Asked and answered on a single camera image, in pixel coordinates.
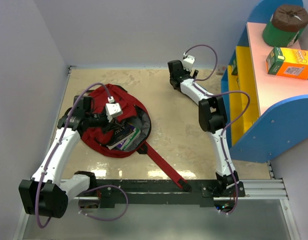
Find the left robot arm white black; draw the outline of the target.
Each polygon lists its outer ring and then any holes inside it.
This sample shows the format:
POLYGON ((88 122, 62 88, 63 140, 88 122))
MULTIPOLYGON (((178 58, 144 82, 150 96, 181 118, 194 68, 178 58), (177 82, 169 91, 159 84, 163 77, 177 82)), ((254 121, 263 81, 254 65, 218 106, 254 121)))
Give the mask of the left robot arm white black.
POLYGON ((65 182, 61 177, 71 152, 89 128, 112 127, 122 108, 112 96, 106 97, 102 113, 96 109, 93 97, 76 95, 73 106, 59 120, 54 141, 42 164, 29 180, 23 179, 18 187, 24 210, 29 215, 61 218, 68 203, 80 193, 92 196, 97 192, 95 174, 77 171, 65 182))

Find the red student backpack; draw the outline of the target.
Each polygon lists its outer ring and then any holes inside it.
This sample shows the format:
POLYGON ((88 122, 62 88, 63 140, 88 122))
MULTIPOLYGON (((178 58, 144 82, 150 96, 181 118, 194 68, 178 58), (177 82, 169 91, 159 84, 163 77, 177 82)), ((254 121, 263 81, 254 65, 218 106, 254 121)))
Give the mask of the red student backpack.
POLYGON ((182 190, 191 192, 192 187, 177 173, 147 142, 151 133, 151 119, 146 107, 135 97, 130 95, 119 85, 106 84, 94 90, 88 90, 83 97, 83 106, 87 119, 87 129, 82 134, 82 141, 94 151, 110 158, 125 158, 137 152, 141 155, 148 155, 154 163, 182 190), (101 131, 100 128, 90 127, 90 116, 92 114, 106 114, 105 105, 108 97, 114 98, 119 103, 123 114, 114 118, 118 127, 111 131, 101 131), (139 137, 125 150, 116 147, 108 149, 107 144, 111 140, 114 131, 125 124, 141 130, 139 137))

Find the Tale of Two Cities book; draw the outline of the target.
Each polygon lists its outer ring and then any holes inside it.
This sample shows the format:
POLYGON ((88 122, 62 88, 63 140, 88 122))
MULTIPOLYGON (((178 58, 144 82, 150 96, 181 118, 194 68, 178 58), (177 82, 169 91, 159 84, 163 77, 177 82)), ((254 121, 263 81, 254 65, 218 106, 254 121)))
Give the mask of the Tale of Two Cities book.
POLYGON ((115 148, 118 144, 128 139, 128 137, 130 137, 133 134, 133 132, 134 132, 133 127, 128 123, 116 129, 114 131, 111 140, 107 144, 107 148, 110 150, 115 148))

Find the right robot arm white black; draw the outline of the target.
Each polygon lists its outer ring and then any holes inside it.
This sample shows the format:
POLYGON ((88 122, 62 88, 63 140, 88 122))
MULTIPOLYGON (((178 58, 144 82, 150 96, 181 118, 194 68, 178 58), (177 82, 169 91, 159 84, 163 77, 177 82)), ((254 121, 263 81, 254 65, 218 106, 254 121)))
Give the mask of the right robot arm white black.
POLYGON ((170 84, 175 90, 189 97, 198 106, 198 121, 201 129, 207 133, 213 145, 216 157, 216 190, 221 196, 228 196, 239 191, 239 177, 231 160, 226 140, 227 113, 224 100, 219 94, 209 93, 195 83, 193 75, 185 70, 180 60, 167 63, 170 84))

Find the purple book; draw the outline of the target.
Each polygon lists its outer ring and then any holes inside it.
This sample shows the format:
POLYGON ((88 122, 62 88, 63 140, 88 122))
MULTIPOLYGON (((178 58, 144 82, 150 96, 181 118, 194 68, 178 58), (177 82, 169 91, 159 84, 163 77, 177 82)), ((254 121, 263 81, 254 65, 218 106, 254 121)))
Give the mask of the purple book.
POLYGON ((139 137, 140 133, 141 133, 140 129, 134 128, 133 134, 128 139, 126 139, 123 142, 121 142, 120 144, 118 144, 116 146, 116 148, 121 150, 121 151, 125 150, 128 146, 130 146, 134 142, 134 140, 136 140, 139 137))

